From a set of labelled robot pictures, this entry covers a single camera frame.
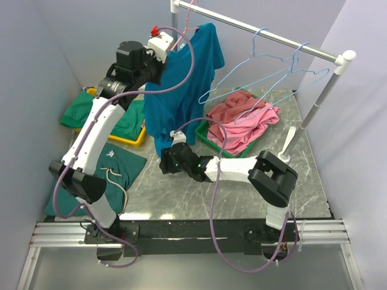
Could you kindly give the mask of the teal blue t shirt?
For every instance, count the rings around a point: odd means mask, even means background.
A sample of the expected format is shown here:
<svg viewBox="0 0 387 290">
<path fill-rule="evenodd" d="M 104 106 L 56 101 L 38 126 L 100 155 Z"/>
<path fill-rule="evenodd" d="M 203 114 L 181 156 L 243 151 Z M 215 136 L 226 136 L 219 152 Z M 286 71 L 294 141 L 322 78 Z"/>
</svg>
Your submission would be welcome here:
<svg viewBox="0 0 387 290">
<path fill-rule="evenodd" d="M 195 54 L 195 65 L 190 78 L 176 90 L 163 94 L 146 94 L 144 102 L 145 126 L 148 134 L 154 138 L 155 151 L 161 158 L 161 151 L 171 147 L 170 132 L 178 129 L 189 120 L 203 116 L 204 104 L 215 78 L 215 71 L 225 65 L 223 52 L 213 23 L 200 25 L 190 39 Z M 190 51 L 184 47 L 168 54 L 166 69 L 161 85 L 147 83 L 145 91 L 160 91 L 180 83 L 189 72 Z M 195 144 L 195 129 L 200 121 L 183 128 L 186 143 Z"/>
</svg>

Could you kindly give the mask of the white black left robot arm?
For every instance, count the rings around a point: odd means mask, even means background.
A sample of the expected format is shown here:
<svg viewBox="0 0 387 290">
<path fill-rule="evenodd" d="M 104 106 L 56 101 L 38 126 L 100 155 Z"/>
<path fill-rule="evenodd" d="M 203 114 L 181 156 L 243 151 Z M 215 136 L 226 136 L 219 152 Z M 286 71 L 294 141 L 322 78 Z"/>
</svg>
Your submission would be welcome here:
<svg viewBox="0 0 387 290">
<path fill-rule="evenodd" d="M 149 39 L 146 46 L 137 41 L 122 42 L 113 63 L 99 82 L 91 112 L 77 139 L 61 161 L 52 161 L 49 170 L 58 178 L 53 207 L 60 215 L 57 196 L 66 189 L 100 225 L 99 236 L 108 243 L 120 236 L 118 214 L 111 208 L 106 181 L 97 177 L 97 162 L 114 126 L 123 117 L 138 89 L 147 82 L 159 84 L 165 68 L 171 40 Z"/>
</svg>

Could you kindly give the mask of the pink wire hanger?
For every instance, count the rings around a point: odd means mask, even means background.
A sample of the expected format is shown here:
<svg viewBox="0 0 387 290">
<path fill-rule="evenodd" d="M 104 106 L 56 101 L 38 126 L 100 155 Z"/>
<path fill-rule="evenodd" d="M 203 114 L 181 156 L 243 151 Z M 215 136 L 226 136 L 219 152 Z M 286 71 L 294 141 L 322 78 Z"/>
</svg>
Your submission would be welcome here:
<svg viewBox="0 0 387 290">
<path fill-rule="evenodd" d="M 180 3 L 179 1 L 170 0 L 171 24 L 172 24 L 172 27 L 174 27 L 174 28 L 178 28 L 178 4 L 179 3 Z M 198 4 L 199 1 L 191 0 L 189 5 L 188 5 L 187 14 L 186 14 L 185 23 L 184 23 L 184 29 L 183 29 L 184 34 L 186 34 L 188 31 L 196 30 L 196 28 L 194 28 L 194 27 L 189 27 L 190 11 L 192 10 L 192 6 L 194 3 Z M 171 51 L 177 51 L 177 46 L 179 44 L 179 41 L 181 40 L 181 36 L 178 37 L 178 34 L 175 31 L 173 31 L 172 37 L 173 37 L 174 42 L 173 42 L 173 46 L 171 48 Z"/>
</svg>

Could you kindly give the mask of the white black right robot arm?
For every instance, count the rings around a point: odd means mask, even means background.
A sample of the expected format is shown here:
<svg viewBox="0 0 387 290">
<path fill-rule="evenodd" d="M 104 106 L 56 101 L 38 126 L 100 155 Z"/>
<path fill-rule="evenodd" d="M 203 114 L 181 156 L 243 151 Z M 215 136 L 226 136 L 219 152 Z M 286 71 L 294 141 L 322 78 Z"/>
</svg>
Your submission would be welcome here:
<svg viewBox="0 0 387 290">
<path fill-rule="evenodd" d="M 265 235 L 273 241 L 286 233 L 284 225 L 297 172 L 267 150 L 249 158 L 198 156 L 186 143 L 161 151 L 162 173 L 185 172 L 196 182 L 235 181 L 251 184 L 267 206 Z"/>
</svg>

